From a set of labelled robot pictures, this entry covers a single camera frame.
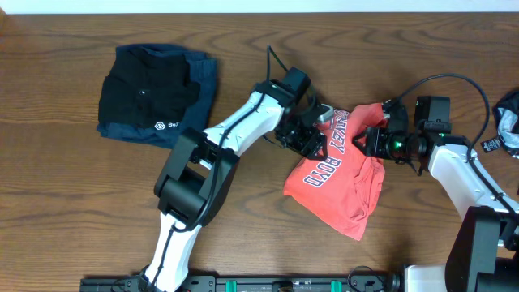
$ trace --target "wooden table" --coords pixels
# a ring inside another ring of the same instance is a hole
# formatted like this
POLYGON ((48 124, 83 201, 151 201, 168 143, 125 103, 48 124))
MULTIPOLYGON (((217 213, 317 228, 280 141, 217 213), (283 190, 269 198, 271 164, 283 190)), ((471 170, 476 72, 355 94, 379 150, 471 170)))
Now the wooden table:
MULTIPOLYGON (((325 102, 347 110, 441 72, 474 78, 494 105, 519 83, 518 29, 514 14, 9 15, 0 38, 2 289, 78 290, 82 277, 133 273, 152 259, 152 188, 169 151, 96 132, 116 46, 174 43, 217 58, 212 125, 264 78, 266 44, 308 72, 325 102)), ((454 132, 472 139, 481 127, 483 102, 470 85, 423 85, 406 99, 411 117, 418 94, 452 98, 454 132)), ((492 119, 484 139, 494 135, 492 119)), ((476 149, 517 199, 519 161, 476 149)), ((429 174, 387 162, 378 207, 356 242, 282 195, 299 159, 264 141, 242 156, 224 207, 199 235, 193 269, 338 274, 447 259, 461 219, 429 174)))

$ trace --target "red t-shirt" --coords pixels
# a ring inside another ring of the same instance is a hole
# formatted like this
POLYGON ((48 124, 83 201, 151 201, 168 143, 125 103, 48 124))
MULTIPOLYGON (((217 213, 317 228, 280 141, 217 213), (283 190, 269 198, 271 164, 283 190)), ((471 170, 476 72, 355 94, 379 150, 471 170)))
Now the red t-shirt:
POLYGON ((340 233, 360 240, 379 199, 384 166, 381 159, 365 157, 352 139, 367 126, 385 123, 380 103, 359 105, 352 113, 335 109, 333 120, 319 125, 328 138, 328 159, 303 158, 287 178, 283 194, 340 233))

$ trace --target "garment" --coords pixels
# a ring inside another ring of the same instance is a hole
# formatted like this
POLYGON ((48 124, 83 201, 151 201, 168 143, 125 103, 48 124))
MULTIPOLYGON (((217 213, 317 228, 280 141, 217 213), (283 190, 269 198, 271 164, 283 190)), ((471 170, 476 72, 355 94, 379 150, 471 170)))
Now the garment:
POLYGON ((493 112, 500 142, 512 157, 519 159, 519 91, 507 93, 493 112))
POLYGON ((132 143, 152 144, 173 148, 180 134, 192 127, 202 131, 207 124, 209 111, 217 90, 217 60, 207 58, 206 53, 192 52, 176 45, 127 45, 116 49, 117 54, 127 49, 143 47, 148 54, 157 57, 183 55, 189 64, 190 79, 200 85, 195 104, 186 108, 181 122, 157 122, 154 127, 140 128, 116 122, 100 122, 97 130, 101 136, 132 143))
POLYGON ((183 55, 149 54, 131 48, 117 54, 99 100, 99 122, 151 127, 157 121, 179 122, 198 99, 199 84, 189 80, 183 55))
POLYGON ((319 126, 327 136, 328 159, 303 158, 287 178, 283 194, 294 197, 340 233, 360 240, 385 172, 382 160, 365 157, 352 139, 367 126, 385 123, 381 104, 359 105, 351 114, 335 109, 333 120, 319 126))

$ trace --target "white logo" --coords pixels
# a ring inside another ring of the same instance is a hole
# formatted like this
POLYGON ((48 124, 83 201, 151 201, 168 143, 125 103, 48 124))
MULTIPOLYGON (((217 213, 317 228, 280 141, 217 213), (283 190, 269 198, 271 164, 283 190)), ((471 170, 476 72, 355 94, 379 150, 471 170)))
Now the white logo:
POLYGON ((157 123, 155 124, 155 128, 156 128, 157 130, 164 130, 164 129, 165 129, 165 124, 164 124, 163 122, 157 122, 157 123))

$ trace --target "black mount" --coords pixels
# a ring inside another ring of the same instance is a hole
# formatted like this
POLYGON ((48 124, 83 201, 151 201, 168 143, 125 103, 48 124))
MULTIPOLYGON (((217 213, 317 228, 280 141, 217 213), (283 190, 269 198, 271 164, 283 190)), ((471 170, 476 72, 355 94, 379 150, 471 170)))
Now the black mount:
POLYGON ((257 84, 254 90, 273 97, 285 108, 281 121, 274 129, 276 139, 281 142, 281 146, 308 159, 323 161, 328 157, 326 135, 314 126, 314 122, 328 108, 315 99, 304 114, 295 111, 310 84, 307 74, 291 67, 282 81, 264 81, 257 84), (320 149, 323 149, 322 156, 318 155, 320 149))
POLYGON ((464 144, 468 140, 461 135, 450 135, 450 99, 448 97, 418 97, 414 111, 415 132, 408 132, 407 110, 399 101, 383 105, 390 118, 386 127, 367 127, 353 138, 353 144, 367 157, 394 160, 398 164, 411 165, 413 159, 420 162, 418 175, 427 169, 432 150, 436 145, 464 144))
POLYGON ((512 292, 519 290, 519 237, 508 213, 470 207, 445 266, 448 291, 512 292), (512 259, 496 258, 498 242, 515 251, 512 259))

